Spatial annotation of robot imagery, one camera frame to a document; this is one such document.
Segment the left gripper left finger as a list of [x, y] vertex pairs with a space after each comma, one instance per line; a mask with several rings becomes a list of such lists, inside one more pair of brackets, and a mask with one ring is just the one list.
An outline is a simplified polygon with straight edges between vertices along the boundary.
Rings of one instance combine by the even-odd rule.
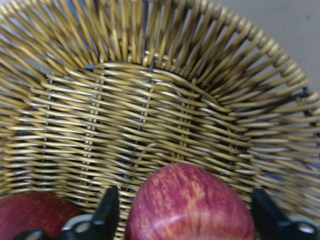
[[50, 237], [44, 230], [27, 230], [16, 240], [112, 240], [120, 220], [120, 201], [117, 187], [108, 188], [93, 214], [71, 218], [61, 232]]

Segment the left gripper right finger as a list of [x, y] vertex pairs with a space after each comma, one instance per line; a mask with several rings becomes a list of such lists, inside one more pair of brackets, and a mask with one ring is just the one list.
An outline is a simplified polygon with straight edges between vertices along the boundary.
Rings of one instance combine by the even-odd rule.
[[262, 188], [251, 195], [251, 214], [261, 240], [318, 240], [320, 228], [306, 221], [293, 221]]

